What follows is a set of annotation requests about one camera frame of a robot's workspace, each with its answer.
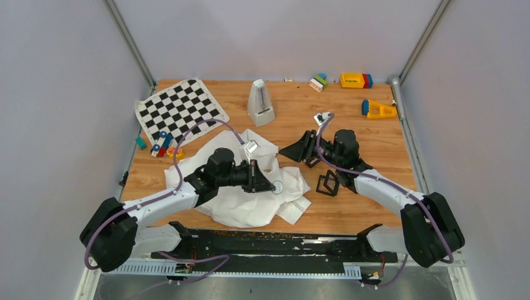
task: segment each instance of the checkerboard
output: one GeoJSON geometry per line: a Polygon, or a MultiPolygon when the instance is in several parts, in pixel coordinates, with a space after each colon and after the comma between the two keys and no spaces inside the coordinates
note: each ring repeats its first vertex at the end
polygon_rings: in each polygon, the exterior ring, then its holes
{"type": "MultiPolygon", "coordinates": [[[[161,131],[171,133],[177,142],[192,126],[205,119],[230,119],[201,80],[183,80],[144,101],[137,101],[134,111],[152,145],[161,131]]],[[[206,122],[194,128],[182,142],[185,145],[219,127],[221,123],[206,122]]]]}

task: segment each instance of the wire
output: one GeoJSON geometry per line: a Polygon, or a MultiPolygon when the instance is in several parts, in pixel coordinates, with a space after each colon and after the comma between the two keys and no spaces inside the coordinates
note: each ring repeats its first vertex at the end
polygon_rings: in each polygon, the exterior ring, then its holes
{"type": "MultiPolygon", "coordinates": [[[[193,264],[206,263],[208,261],[214,261],[216,259],[224,258],[224,260],[221,261],[216,267],[214,267],[213,269],[211,269],[207,273],[205,273],[203,275],[200,275],[197,278],[176,281],[178,285],[186,284],[186,283],[196,283],[197,281],[203,280],[204,278],[208,277],[213,272],[217,271],[223,264],[226,264],[226,262],[230,258],[228,254],[222,254],[222,255],[213,256],[213,257],[209,257],[209,258],[205,258],[205,259],[179,259],[179,258],[173,257],[173,256],[171,256],[171,255],[169,255],[168,253],[165,253],[165,252],[158,252],[158,254],[164,256],[165,258],[171,259],[172,261],[176,261],[177,263],[190,263],[190,264],[191,263],[193,263],[193,264]]],[[[171,284],[173,282],[175,282],[175,281],[174,280],[169,280],[169,281],[164,280],[164,281],[161,281],[159,283],[153,284],[152,286],[148,286],[145,289],[137,292],[136,294],[132,295],[131,297],[126,298],[126,300],[132,300],[132,299],[137,298],[140,295],[142,295],[142,294],[144,294],[144,293],[146,293],[146,292],[148,292],[148,291],[150,291],[150,290],[152,290],[154,288],[158,288],[159,286],[163,286],[165,284],[171,284]]]]}
{"type": "Polygon", "coordinates": [[[409,259],[409,255],[407,254],[407,255],[405,255],[405,258],[403,259],[403,262],[401,263],[401,266],[399,267],[399,271],[394,276],[394,278],[392,278],[392,280],[390,280],[389,282],[384,283],[384,284],[378,284],[378,285],[368,284],[368,283],[361,283],[361,286],[362,287],[366,286],[368,288],[373,288],[373,289],[388,288],[389,286],[394,284],[401,277],[401,275],[403,275],[403,271],[405,271],[405,264],[407,264],[407,260],[408,259],[409,259]]]}
{"type": "Polygon", "coordinates": [[[199,280],[203,280],[204,278],[208,277],[213,272],[217,271],[220,267],[223,266],[223,264],[226,264],[226,262],[230,258],[230,256],[228,254],[217,255],[217,256],[204,258],[204,259],[179,259],[179,258],[173,257],[173,256],[171,256],[171,255],[169,255],[168,253],[165,253],[165,252],[158,252],[158,254],[164,256],[165,258],[168,258],[168,259],[171,259],[173,261],[176,261],[177,263],[185,263],[185,264],[200,264],[200,263],[206,263],[208,261],[214,261],[216,259],[224,258],[223,261],[221,261],[216,267],[214,267],[210,271],[204,273],[203,275],[200,275],[197,278],[180,281],[180,284],[183,284],[183,283],[196,283],[199,280]]]}
{"type": "MultiPolygon", "coordinates": [[[[236,132],[236,130],[230,126],[227,122],[224,122],[222,120],[218,120],[218,119],[207,119],[207,120],[203,120],[203,121],[200,121],[198,122],[197,124],[195,124],[194,126],[192,126],[190,129],[188,129],[188,131],[186,131],[186,133],[184,133],[184,135],[182,135],[182,138],[181,140],[177,143],[177,146],[175,147],[175,152],[173,153],[173,164],[175,165],[175,169],[177,170],[177,173],[179,174],[179,183],[177,184],[177,186],[175,187],[175,189],[173,191],[178,191],[181,186],[183,185],[183,175],[182,175],[182,172],[181,170],[179,169],[179,166],[177,164],[177,151],[178,149],[180,148],[182,142],[186,139],[186,136],[194,129],[196,128],[197,126],[199,126],[200,124],[202,123],[206,123],[206,122],[218,122],[218,123],[221,123],[225,126],[227,126],[237,137],[237,140],[241,143],[241,144],[244,144],[245,142],[243,141],[243,139],[241,138],[241,136],[238,135],[238,133],[236,132]]],[[[158,197],[155,197],[151,200],[148,200],[142,204],[140,204],[141,207],[144,207],[144,206],[147,206],[147,205],[150,205],[150,204],[153,204],[157,201],[160,201],[162,199],[165,199],[166,197],[168,196],[172,196],[173,195],[173,191],[170,191],[170,192],[167,192],[166,194],[163,194],[163,195],[160,195],[158,197]]],[[[118,213],[116,213],[115,215],[111,216],[110,218],[108,218],[107,220],[105,220],[97,229],[96,231],[94,231],[94,234],[92,235],[92,237],[90,238],[90,240],[88,241],[87,245],[86,245],[86,250],[84,252],[84,265],[87,267],[87,269],[89,270],[95,270],[95,269],[98,269],[99,266],[92,266],[90,265],[90,262],[89,262],[89,258],[90,258],[90,250],[92,249],[92,246],[94,244],[94,241],[96,240],[96,237],[101,233],[101,231],[108,225],[108,224],[111,224],[115,219],[117,219],[119,216],[123,215],[123,214],[126,214],[128,213],[129,211],[133,211],[135,209],[139,209],[139,207],[137,206],[131,206],[127,209],[123,209],[122,211],[119,211],[118,213]]]]}
{"type": "MultiPolygon", "coordinates": [[[[442,242],[442,245],[444,246],[444,249],[447,252],[447,255],[449,256],[449,259],[441,259],[441,261],[444,262],[444,263],[452,264],[454,262],[453,253],[451,252],[451,249],[449,248],[449,245],[448,245],[446,239],[442,235],[442,232],[440,231],[440,228],[436,224],[436,221],[434,220],[433,216],[431,215],[431,213],[429,212],[429,210],[427,209],[425,204],[423,204],[423,202],[421,202],[415,195],[408,194],[408,191],[405,190],[403,187],[401,187],[400,185],[398,185],[395,182],[392,182],[392,181],[390,181],[390,180],[388,180],[386,178],[381,178],[381,177],[377,177],[377,176],[372,175],[372,174],[366,174],[366,173],[363,173],[363,172],[357,172],[357,171],[353,171],[353,170],[344,169],[342,167],[335,166],[334,164],[330,163],[329,161],[327,161],[324,158],[324,156],[322,155],[322,149],[320,147],[320,140],[321,140],[321,137],[322,137],[322,133],[324,132],[325,128],[328,126],[329,122],[331,122],[331,120],[333,119],[335,114],[334,113],[329,113],[328,116],[329,116],[328,119],[319,128],[319,131],[318,131],[317,136],[316,136],[316,152],[318,153],[319,159],[324,164],[327,164],[329,167],[331,167],[331,168],[333,168],[335,170],[342,171],[342,172],[349,173],[349,174],[358,175],[358,176],[368,177],[368,178],[371,178],[373,180],[381,181],[382,183],[388,184],[389,186],[393,187],[394,189],[397,189],[399,192],[403,193],[407,197],[409,197],[412,200],[414,200],[414,202],[416,202],[419,205],[419,207],[423,210],[423,213],[430,220],[431,226],[434,228],[434,232],[436,233],[436,235],[438,236],[438,238],[442,242]]],[[[392,283],[394,283],[396,281],[396,279],[399,276],[401,276],[401,274],[403,272],[403,269],[405,267],[405,264],[407,262],[408,257],[409,256],[407,254],[405,256],[405,259],[403,260],[403,263],[401,264],[401,269],[399,269],[398,273],[396,274],[396,277],[394,277],[388,283],[380,285],[379,286],[380,288],[384,288],[384,287],[390,286],[392,283]]]]}
{"type": "Polygon", "coordinates": [[[380,278],[382,278],[384,276],[384,265],[385,265],[385,261],[384,261],[384,254],[381,253],[381,269],[377,272],[377,273],[381,273],[381,276],[380,278]]]}

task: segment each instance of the white napkin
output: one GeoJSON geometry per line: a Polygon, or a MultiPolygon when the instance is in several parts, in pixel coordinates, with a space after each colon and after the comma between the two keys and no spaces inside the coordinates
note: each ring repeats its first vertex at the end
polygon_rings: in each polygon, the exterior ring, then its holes
{"type": "MultiPolygon", "coordinates": [[[[267,141],[254,131],[247,129],[241,134],[244,141],[254,140],[259,145],[252,153],[252,159],[257,160],[262,173],[271,182],[281,181],[283,190],[280,194],[273,192],[258,192],[249,194],[241,187],[221,187],[217,197],[196,209],[211,216],[216,222],[231,227],[248,228],[265,226],[271,222],[274,215],[282,217],[290,224],[296,223],[311,202],[302,195],[311,188],[304,180],[297,167],[280,168],[276,154],[278,147],[267,141]]],[[[239,154],[240,143],[231,131],[223,131],[207,142],[195,156],[179,162],[182,175],[186,177],[199,166],[206,164],[208,157],[215,149],[223,147],[232,150],[236,164],[241,163],[239,154]]],[[[170,188],[178,183],[179,177],[174,166],[164,171],[166,187],[170,188]]]]}

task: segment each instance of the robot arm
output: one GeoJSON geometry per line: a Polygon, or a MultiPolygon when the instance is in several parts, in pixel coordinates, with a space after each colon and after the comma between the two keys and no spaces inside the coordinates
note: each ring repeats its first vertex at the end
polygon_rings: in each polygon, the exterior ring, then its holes
{"type": "MultiPolygon", "coordinates": [[[[248,144],[242,146],[247,152],[248,144]]],[[[236,166],[234,153],[229,149],[219,148],[208,158],[205,165],[184,178],[178,191],[175,187],[170,187],[125,203],[120,203],[115,198],[103,201],[79,239],[86,247],[93,233],[103,222],[123,210],[131,209],[106,226],[92,244],[90,255],[101,270],[112,271],[130,257],[156,251],[172,251],[179,244],[184,228],[172,225],[148,226],[178,211],[208,202],[217,196],[219,188],[224,186],[241,186],[247,193],[275,190],[274,185],[259,170],[256,160],[244,160],[236,166]],[[157,198],[160,199],[142,206],[142,203],[157,198]]]]}
{"type": "MultiPolygon", "coordinates": [[[[329,115],[329,113],[318,114],[315,120],[321,126],[329,115]]],[[[315,130],[306,131],[298,142],[285,147],[279,153],[293,161],[303,161],[312,168],[320,161],[317,153],[317,135],[318,132],[315,130]]],[[[360,158],[359,143],[352,130],[339,130],[335,133],[333,142],[321,139],[319,146],[322,156],[331,164],[341,169],[361,173],[351,174],[336,170],[337,180],[342,186],[377,201],[401,218],[402,228],[382,226],[367,234],[367,239],[375,251],[410,254],[419,265],[425,268],[432,266],[447,255],[441,240],[430,222],[426,220],[423,210],[416,201],[409,197],[410,195],[420,199],[427,207],[451,251],[464,246],[464,236],[445,198],[436,192],[425,195],[409,190],[379,174],[360,158]],[[400,193],[384,181],[408,190],[407,194],[400,193]]]]}

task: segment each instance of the red toy block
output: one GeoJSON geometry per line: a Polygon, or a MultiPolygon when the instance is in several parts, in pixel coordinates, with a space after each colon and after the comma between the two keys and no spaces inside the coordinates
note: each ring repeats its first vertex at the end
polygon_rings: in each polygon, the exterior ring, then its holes
{"type": "Polygon", "coordinates": [[[163,158],[166,153],[166,148],[160,147],[160,151],[158,151],[158,154],[156,155],[157,158],[163,158]]]}
{"type": "Polygon", "coordinates": [[[368,88],[368,84],[369,84],[368,75],[367,74],[363,74],[362,78],[364,79],[364,86],[362,88],[363,89],[367,89],[368,88]]]}

